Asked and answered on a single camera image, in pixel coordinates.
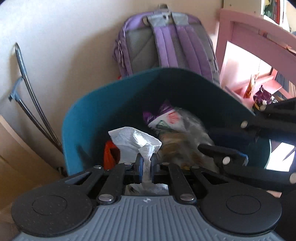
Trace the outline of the cream wooden door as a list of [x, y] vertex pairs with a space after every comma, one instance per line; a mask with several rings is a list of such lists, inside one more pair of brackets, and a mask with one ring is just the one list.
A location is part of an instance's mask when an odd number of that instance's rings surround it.
[[11, 216], [15, 199], [61, 178], [1, 116], [1, 240], [11, 240], [18, 233]]

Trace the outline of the white bookshelf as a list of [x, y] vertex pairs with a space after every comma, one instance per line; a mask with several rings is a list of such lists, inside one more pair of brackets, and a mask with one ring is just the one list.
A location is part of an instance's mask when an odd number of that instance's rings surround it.
[[295, 6], [290, 1], [225, 0], [223, 8], [258, 16], [295, 32]]

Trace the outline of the pink wooden chair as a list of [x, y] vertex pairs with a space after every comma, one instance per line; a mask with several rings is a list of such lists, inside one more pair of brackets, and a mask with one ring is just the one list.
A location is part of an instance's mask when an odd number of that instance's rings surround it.
[[216, 57], [222, 87], [247, 108], [253, 97], [245, 98], [251, 78], [271, 94], [293, 98], [275, 77], [283, 75], [295, 84], [295, 35], [262, 17], [221, 9]]

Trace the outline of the purple grey backpack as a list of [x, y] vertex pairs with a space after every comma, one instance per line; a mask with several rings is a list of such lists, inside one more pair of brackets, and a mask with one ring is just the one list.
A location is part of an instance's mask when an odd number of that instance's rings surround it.
[[201, 21], [172, 12], [166, 4], [128, 18], [115, 41], [113, 57], [122, 77], [158, 67], [182, 68], [220, 85], [213, 43]]

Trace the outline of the teal plastic trash bin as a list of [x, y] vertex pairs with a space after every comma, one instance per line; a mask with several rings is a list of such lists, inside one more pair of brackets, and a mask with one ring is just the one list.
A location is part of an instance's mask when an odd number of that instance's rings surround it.
[[62, 125], [68, 175], [102, 164], [109, 131], [129, 126], [149, 135], [143, 111], [155, 113], [164, 101], [183, 108], [212, 130], [248, 119], [253, 112], [204, 77], [184, 69], [144, 71], [100, 87], [75, 102]]

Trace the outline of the red plastic bag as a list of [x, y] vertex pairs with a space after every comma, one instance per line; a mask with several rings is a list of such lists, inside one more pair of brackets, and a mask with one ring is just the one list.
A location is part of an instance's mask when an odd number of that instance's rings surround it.
[[103, 168], [105, 170], [110, 170], [115, 167], [115, 165], [120, 160], [120, 150], [119, 148], [111, 141], [108, 140], [105, 143], [104, 155], [103, 155]]

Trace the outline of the white tissue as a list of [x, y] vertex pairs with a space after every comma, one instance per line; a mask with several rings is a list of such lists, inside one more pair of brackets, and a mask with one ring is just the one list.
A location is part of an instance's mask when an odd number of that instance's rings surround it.
[[125, 188], [125, 195], [133, 196], [165, 196], [169, 195], [168, 186], [153, 184], [151, 178], [151, 157], [156, 154], [162, 142], [157, 138], [132, 127], [122, 127], [109, 131], [112, 142], [120, 150], [119, 163], [134, 163], [137, 155], [143, 157], [142, 182], [129, 184]]

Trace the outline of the purple white snack wrapper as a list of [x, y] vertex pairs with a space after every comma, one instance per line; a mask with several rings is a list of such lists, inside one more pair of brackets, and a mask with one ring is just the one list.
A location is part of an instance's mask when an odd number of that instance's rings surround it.
[[158, 135], [161, 133], [185, 133], [193, 137], [208, 138], [208, 132], [203, 123], [189, 111], [172, 106], [165, 101], [156, 114], [149, 111], [142, 113], [144, 122]]

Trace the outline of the purple toy under chair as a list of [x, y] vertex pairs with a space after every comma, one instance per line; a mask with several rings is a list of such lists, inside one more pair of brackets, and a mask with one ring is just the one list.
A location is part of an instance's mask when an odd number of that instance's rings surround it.
[[278, 102], [271, 93], [264, 89], [263, 85], [261, 85], [258, 92], [253, 95], [253, 100], [254, 107], [258, 110], [260, 110], [262, 106]]

